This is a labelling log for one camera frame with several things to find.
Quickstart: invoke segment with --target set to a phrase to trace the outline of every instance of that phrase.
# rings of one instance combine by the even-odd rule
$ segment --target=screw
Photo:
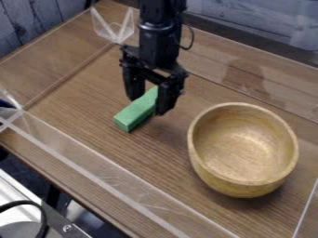
[[[63,231],[65,231],[65,232],[71,232],[71,230],[73,230],[73,225],[66,225],[66,226],[63,227]]]

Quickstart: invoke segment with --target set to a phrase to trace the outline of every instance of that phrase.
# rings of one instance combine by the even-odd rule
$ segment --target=green block
[[[158,86],[115,116],[115,124],[126,132],[131,132],[154,115],[157,98]]]

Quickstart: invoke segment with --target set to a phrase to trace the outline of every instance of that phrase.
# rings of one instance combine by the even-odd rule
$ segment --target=wooden table
[[[111,0],[98,4],[102,15],[118,21],[125,9]],[[186,95],[173,112],[153,118],[129,135],[117,128],[113,120],[129,104],[118,63],[119,47],[109,46],[90,33],[91,17],[85,13],[41,42],[4,59],[2,84],[26,105],[26,110],[240,237],[292,237],[318,178],[318,126],[312,122],[316,120],[312,106],[317,107],[314,79],[318,70],[197,31],[194,49],[184,52],[181,57],[192,72]],[[137,35],[130,43],[137,43]],[[253,98],[266,100],[285,110]],[[194,173],[188,156],[186,133],[192,121],[202,110],[229,101],[254,103],[277,112],[300,138],[300,165],[288,183],[277,192],[254,200],[233,199],[212,191]],[[93,180],[13,130],[3,132],[0,142],[129,235],[172,236]],[[87,165],[97,174],[103,172],[102,161],[93,163],[78,158],[74,162]]]

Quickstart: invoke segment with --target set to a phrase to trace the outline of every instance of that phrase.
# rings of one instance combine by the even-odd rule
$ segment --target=wooden bowl
[[[298,161],[297,137],[273,112],[246,103],[205,111],[188,134],[190,159],[218,192],[253,198],[273,192]]]

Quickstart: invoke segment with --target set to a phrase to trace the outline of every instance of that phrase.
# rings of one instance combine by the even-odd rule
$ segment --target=bowl rim
[[[196,149],[194,141],[193,141],[193,134],[194,134],[197,124],[200,123],[202,118],[210,112],[216,111],[218,108],[225,108],[225,107],[229,107],[229,106],[248,107],[250,109],[256,109],[256,110],[260,110],[260,111],[268,113],[282,124],[282,126],[285,126],[285,128],[288,130],[288,133],[290,134],[292,143],[293,143],[293,147],[294,147],[292,162],[290,162],[289,166],[285,168],[285,170],[280,174],[277,174],[277,176],[274,176],[272,179],[265,179],[265,180],[261,180],[261,181],[242,181],[240,179],[230,178],[226,175],[224,175],[222,173],[220,173],[218,170],[214,170],[210,167],[208,167],[204,160],[202,160],[202,157],[197,153],[197,149]],[[278,116],[270,110],[268,110],[268,109],[265,109],[265,108],[262,108],[262,107],[260,107],[254,104],[245,103],[245,102],[228,102],[228,103],[217,104],[213,107],[210,107],[209,109],[206,109],[197,116],[196,120],[193,121],[193,123],[190,125],[189,131],[188,131],[188,147],[189,147],[189,152],[194,153],[194,155],[196,155],[197,163],[205,169],[205,171],[209,173],[209,175],[217,177],[218,179],[226,180],[229,182],[233,182],[233,183],[236,183],[238,185],[244,185],[244,186],[264,186],[264,185],[270,185],[273,183],[277,183],[280,180],[282,180],[293,172],[293,170],[296,169],[297,163],[298,163],[298,158],[300,158],[298,139],[297,139],[294,131],[293,131],[290,125],[288,124],[288,122],[282,119],[281,116]]]

